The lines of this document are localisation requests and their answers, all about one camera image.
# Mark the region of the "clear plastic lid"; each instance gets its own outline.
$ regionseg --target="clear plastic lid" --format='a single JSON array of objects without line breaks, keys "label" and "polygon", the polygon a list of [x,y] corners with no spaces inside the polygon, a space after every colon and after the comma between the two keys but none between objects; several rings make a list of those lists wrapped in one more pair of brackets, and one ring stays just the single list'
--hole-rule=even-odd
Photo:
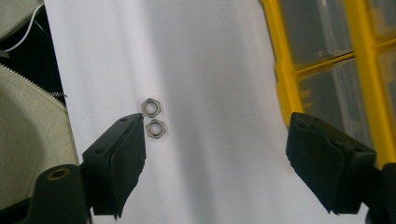
[{"label": "clear plastic lid", "polygon": [[299,80],[304,112],[372,146],[355,59]]},{"label": "clear plastic lid", "polygon": [[370,0],[374,26],[379,36],[396,35],[396,0]]},{"label": "clear plastic lid", "polygon": [[396,125],[396,49],[391,49],[380,56],[381,76],[388,94],[388,102]]},{"label": "clear plastic lid", "polygon": [[292,57],[297,64],[352,51],[343,0],[280,0]]}]

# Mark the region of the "white surface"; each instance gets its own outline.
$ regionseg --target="white surface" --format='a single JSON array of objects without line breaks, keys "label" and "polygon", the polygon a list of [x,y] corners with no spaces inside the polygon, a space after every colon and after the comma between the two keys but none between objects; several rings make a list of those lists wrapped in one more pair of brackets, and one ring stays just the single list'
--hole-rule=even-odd
[{"label": "white surface", "polygon": [[46,4],[79,153],[147,98],[163,104],[167,134],[146,139],[118,223],[363,223],[327,214],[290,168],[259,1]]}]

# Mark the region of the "white cable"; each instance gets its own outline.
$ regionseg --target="white cable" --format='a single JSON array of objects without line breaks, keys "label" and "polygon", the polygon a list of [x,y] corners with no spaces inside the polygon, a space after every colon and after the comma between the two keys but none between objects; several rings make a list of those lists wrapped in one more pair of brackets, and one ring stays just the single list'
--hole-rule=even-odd
[{"label": "white cable", "polygon": [[27,28],[26,34],[23,36],[23,38],[20,40],[20,42],[18,42],[18,43],[17,43],[16,45],[14,45],[13,47],[11,47],[11,48],[9,48],[9,49],[5,49],[5,50],[3,50],[3,51],[9,52],[9,51],[12,51],[12,50],[14,50],[15,48],[17,48],[17,47],[20,46],[20,44],[21,44],[21,43],[26,39],[26,37],[29,35],[30,29],[32,28],[33,21],[35,20],[35,14],[36,14],[37,11],[38,11],[41,7],[43,7],[43,6],[44,6],[44,3],[41,4],[40,6],[38,6],[38,7],[35,9],[35,12],[33,12],[32,19],[30,19],[29,27]]}]

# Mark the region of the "screw hole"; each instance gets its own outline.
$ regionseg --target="screw hole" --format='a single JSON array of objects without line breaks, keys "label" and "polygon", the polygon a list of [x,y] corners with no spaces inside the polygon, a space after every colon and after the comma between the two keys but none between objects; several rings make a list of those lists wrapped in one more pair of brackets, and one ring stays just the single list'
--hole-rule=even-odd
[{"label": "screw hole", "polygon": [[149,131],[154,135],[154,136],[158,136],[161,134],[161,132],[163,131],[163,126],[161,126],[161,124],[159,123],[152,123],[149,126]]},{"label": "screw hole", "polygon": [[154,115],[158,110],[158,106],[153,102],[147,102],[145,105],[145,110],[148,114]]},{"label": "screw hole", "polygon": [[50,181],[55,181],[64,178],[65,176],[70,174],[70,170],[67,168],[61,168],[58,170],[55,170],[51,172],[48,176],[47,179]]}]

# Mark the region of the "metal hex nut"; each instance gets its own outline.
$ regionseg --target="metal hex nut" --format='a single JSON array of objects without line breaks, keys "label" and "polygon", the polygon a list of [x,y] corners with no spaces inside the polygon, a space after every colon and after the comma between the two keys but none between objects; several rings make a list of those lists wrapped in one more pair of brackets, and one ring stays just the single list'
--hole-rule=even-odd
[{"label": "metal hex nut", "polygon": [[[158,125],[160,130],[154,130],[155,125]],[[148,137],[159,139],[166,132],[165,123],[160,120],[153,119],[146,125],[146,132],[148,134]]]},{"label": "metal hex nut", "polygon": [[[148,105],[154,105],[155,106],[155,111],[150,112],[147,110]],[[142,113],[145,117],[148,118],[155,118],[160,112],[161,112],[161,105],[159,101],[156,101],[154,99],[148,98],[145,102],[141,104],[142,106]]]}]

